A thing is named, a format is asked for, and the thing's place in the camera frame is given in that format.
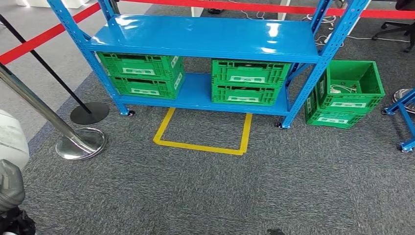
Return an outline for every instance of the stanchion base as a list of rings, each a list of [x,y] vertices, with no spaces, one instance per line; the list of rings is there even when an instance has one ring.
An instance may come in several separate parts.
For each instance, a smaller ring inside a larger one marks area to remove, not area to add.
[[[412,89],[400,89],[393,94],[392,101],[396,103],[402,97],[404,97],[408,92],[412,91]],[[415,114],[415,103],[413,101],[408,102],[405,104],[405,110],[408,113]]]
[[[56,144],[56,152],[62,158],[68,160],[85,160],[97,155],[107,143],[104,133],[95,128],[80,128],[75,130],[78,137],[95,149],[94,152],[88,153],[79,148],[76,144],[66,137],[62,137]]]
[[[110,108],[101,102],[86,103],[85,106],[91,111],[87,113],[81,106],[76,107],[70,114],[70,119],[79,125],[91,125],[101,121],[108,116]]]

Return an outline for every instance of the stacked crates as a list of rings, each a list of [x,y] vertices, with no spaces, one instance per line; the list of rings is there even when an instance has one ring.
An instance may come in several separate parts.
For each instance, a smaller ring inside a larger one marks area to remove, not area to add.
[[[97,52],[122,95],[175,99],[184,80],[183,58]]]
[[[374,61],[331,61],[306,100],[307,124],[348,129],[384,96]]]
[[[212,59],[212,102],[271,106],[290,64]]]

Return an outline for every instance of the office chair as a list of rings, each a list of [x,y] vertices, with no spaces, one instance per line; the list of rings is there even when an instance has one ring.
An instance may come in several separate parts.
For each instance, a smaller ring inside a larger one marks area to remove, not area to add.
[[[395,8],[398,11],[415,11],[415,0],[398,0]],[[387,34],[387,33],[395,33],[400,31],[405,31],[405,36],[410,36],[410,45],[406,49],[404,49],[404,52],[409,52],[415,45],[415,23],[408,24],[408,23],[398,23],[398,22],[390,22],[386,21],[381,26],[382,29],[385,29],[388,27],[388,25],[397,26],[398,28],[385,30],[377,32],[373,37],[372,40],[377,40],[379,35]]]

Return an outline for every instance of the chair leg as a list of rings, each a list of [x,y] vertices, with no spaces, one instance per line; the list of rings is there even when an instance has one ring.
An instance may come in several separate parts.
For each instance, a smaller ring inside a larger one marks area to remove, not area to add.
[[[412,24],[409,24],[409,25],[406,25],[406,26],[403,26],[403,27],[377,32],[375,34],[374,38],[376,38],[377,36],[379,36],[381,34],[395,33],[395,32],[401,32],[401,31],[411,31],[413,28],[414,28],[414,26]]]
[[[410,52],[411,51],[411,49],[414,47],[414,45],[415,45],[415,30],[412,30],[411,31],[411,39],[410,39],[410,44],[409,44],[409,47],[407,47],[405,50],[403,50],[404,52],[406,52],[406,53],[408,53],[408,52]]]
[[[381,26],[381,28],[385,29],[386,27],[388,27],[388,25],[402,27],[402,26],[406,26],[406,25],[409,25],[409,24],[408,23],[400,23],[400,22],[386,21],[386,22],[383,23],[383,25]]]

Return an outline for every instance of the crate label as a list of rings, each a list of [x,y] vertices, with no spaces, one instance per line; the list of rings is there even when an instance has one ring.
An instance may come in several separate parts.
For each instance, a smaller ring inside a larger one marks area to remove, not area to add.
[[[259,103],[259,98],[228,96],[228,101],[240,101],[240,102],[254,102],[254,103]]]
[[[242,76],[231,76],[229,81],[232,82],[255,82],[265,83],[265,77],[242,77]]]
[[[324,96],[324,80],[320,82],[320,98]]]
[[[182,73],[179,73],[179,76],[177,76],[177,79],[174,82],[174,89],[175,90],[177,90],[177,87],[179,86],[180,81],[182,80],[182,77],[183,77],[183,74]]]
[[[132,73],[132,74],[144,74],[144,75],[156,75],[154,70],[141,70],[141,69],[131,69],[131,68],[122,68],[123,73]]]
[[[308,113],[311,112],[311,97],[307,98],[307,111]]]
[[[173,59],[171,60],[171,68],[174,68],[178,60],[179,60],[178,56],[173,57]]]
[[[136,94],[152,94],[152,95],[160,95],[159,91],[152,91],[152,90],[142,90],[142,89],[134,89],[131,88],[132,93]]]
[[[344,119],[334,119],[334,118],[326,118],[326,117],[319,117],[319,119],[317,119],[317,121],[339,123],[339,124],[347,124],[347,122],[348,122],[348,120],[344,120]]]
[[[333,102],[330,106],[332,106],[332,107],[348,107],[348,108],[365,108],[366,103]]]

